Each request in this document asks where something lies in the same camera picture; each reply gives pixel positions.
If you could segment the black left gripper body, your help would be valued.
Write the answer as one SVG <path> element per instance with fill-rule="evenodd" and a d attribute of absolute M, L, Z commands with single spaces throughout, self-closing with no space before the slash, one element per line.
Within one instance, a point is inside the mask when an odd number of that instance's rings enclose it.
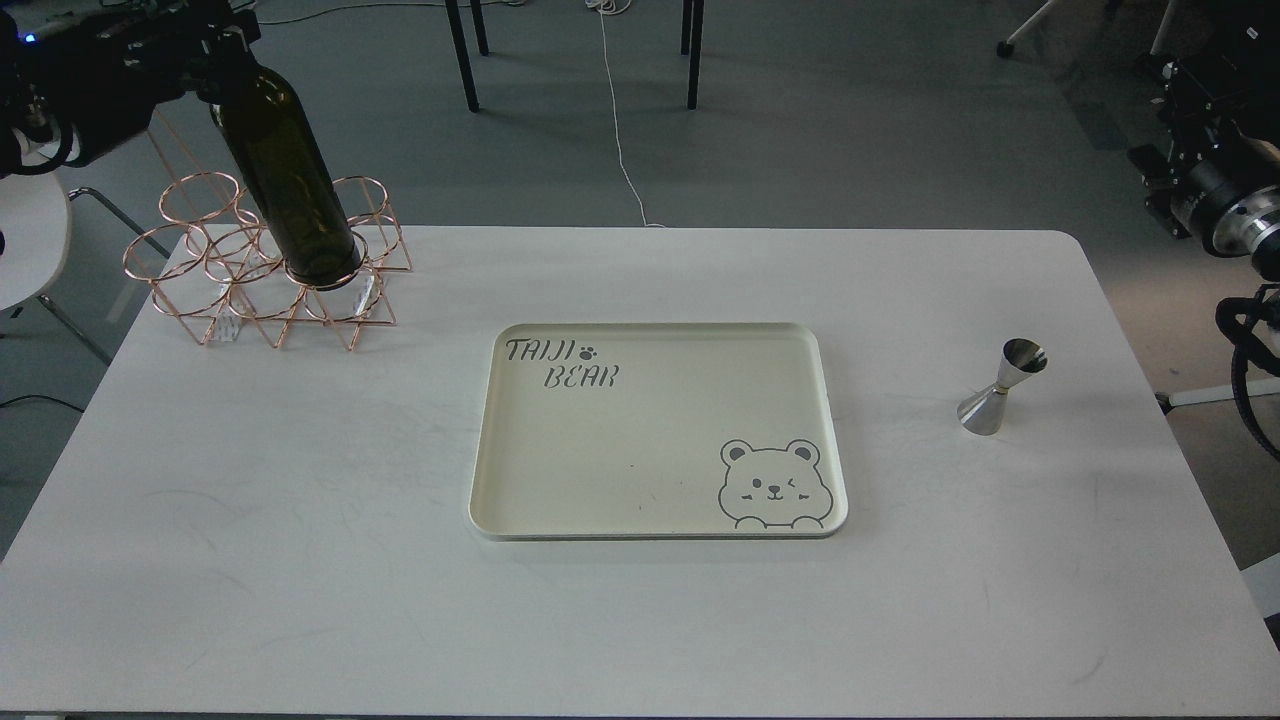
<path fill-rule="evenodd" d="M 211 102 L 196 1 L 119 1 L 20 29 L 20 168 L 86 167 L 148 128 L 155 109 Z"/>

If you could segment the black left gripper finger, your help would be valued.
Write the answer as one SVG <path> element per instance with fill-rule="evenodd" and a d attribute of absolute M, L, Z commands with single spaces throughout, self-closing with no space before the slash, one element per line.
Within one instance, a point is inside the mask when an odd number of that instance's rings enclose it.
<path fill-rule="evenodd" d="M 252 1 L 242 6 L 233 6 L 232 1 L 196 1 L 195 28 L 198 46 L 207 56 L 252 59 L 252 45 L 261 38 Z"/>

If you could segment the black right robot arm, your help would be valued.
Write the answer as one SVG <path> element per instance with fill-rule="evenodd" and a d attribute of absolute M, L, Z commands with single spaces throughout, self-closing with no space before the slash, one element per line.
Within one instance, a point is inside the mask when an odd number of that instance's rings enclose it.
<path fill-rule="evenodd" d="M 1178 238 L 1215 258 L 1248 258 L 1277 282 L 1277 100 L 1268 76 L 1221 54 L 1201 53 L 1164 67 L 1157 118 L 1170 143 L 1129 149 L 1149 191 L 1146 208 Z"/>

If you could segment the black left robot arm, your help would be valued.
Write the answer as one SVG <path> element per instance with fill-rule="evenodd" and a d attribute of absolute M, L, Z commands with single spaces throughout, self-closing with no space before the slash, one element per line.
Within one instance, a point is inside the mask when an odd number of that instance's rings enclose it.
<path fill-rule="evenodd" d="M 3 174 L 86 167 L 196 94 L 221 102 L 255 73 L 251 1 L 118 1 L 33 29 L 3 15 Z"/>

